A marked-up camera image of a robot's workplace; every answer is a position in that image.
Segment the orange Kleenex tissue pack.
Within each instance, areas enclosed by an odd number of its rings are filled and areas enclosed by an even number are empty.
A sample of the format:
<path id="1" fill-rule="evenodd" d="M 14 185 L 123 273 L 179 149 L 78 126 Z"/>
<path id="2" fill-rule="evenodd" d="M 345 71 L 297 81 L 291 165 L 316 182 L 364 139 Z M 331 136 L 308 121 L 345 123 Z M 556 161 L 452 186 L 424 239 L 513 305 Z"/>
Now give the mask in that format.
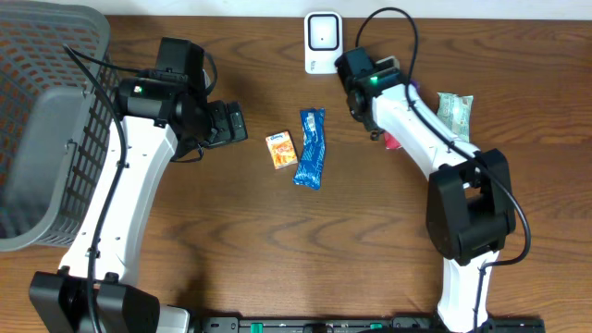
<path id="1" fill-rule="evenodd" d="M 288 131 L 266 137 L 265 143 L 275 169 L 281 169 L 298 162 L 298 156 Z"/>

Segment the pink purple liner pack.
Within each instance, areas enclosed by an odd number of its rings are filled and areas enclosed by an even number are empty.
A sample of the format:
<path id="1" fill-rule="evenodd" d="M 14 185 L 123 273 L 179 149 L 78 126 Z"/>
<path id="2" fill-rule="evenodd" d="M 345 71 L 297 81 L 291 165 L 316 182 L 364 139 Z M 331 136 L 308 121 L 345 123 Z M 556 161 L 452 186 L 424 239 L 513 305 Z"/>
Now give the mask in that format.
<path id="1" fill-rule="evenodd" d="M 400 142 L 390 133 L 384 132 L 383 133 L 385 148 L 387 150 L 398 150 L 401 148 Z"/>

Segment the blue Oreo cookie pack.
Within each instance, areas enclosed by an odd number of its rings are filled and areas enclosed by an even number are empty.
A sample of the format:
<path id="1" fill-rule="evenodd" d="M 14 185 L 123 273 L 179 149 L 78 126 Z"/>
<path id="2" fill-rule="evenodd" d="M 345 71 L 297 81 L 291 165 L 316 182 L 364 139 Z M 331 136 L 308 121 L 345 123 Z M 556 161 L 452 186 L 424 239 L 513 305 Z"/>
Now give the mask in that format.
<path id="1" fill-rule="evenodd" d="M 321 187 L 326 155 L 324 123 L 326 110 L 307 109 L 301 113 L 303 149 L 301 161 L 293 177 L 293 183 L 313 190 Z"/>

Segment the green wet wipes pack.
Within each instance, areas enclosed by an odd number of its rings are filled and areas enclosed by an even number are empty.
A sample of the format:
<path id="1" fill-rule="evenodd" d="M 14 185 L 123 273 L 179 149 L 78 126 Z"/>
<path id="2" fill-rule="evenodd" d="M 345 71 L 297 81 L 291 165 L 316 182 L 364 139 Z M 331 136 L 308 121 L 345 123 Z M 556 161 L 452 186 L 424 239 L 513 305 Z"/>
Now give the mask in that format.
<path id="1" fill-rule="evenodd" d="M 464 142 L 470 141 L 470 116 L 474 97 L 439 92 L 438 118 Z"/>

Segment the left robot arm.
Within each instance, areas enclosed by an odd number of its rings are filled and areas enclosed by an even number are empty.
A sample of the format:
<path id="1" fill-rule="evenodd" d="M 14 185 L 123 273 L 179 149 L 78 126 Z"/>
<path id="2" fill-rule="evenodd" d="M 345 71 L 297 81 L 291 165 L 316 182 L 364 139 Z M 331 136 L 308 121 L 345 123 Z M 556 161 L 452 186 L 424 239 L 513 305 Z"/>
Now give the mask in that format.
<path id="1" fill-rule="evenodd" d="M 112 121 L 103 169 L 80 232 L 55 273 L 34 275 L 29 296 L 51 332 L 192 332 L 189 310 L 140 290 L 142 240 L 171 163 L 244 141 L 241 106 L 211 101 L 213 58 L 188 40 L 162 39 L 152 69 L 132 70 L 105 106 Z"/>

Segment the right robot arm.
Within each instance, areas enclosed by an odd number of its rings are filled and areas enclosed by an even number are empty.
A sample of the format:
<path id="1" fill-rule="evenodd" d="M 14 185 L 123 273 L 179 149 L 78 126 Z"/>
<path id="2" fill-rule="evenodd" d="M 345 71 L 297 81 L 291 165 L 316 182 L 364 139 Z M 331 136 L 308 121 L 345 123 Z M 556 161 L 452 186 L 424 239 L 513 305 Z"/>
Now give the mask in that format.
<path id="1" fill-rule="evenodd" d="M 392 57 L 363 48 L 335 62 L 354 119 L 401 144 L 428 181 L 425 223 L 444 261 L 438 316 L 451 332 L 487 321 L 491 266 L 515 229 L 509 166 L 497 149 L 481 152 L 447 128 L 406 82 Z"/>

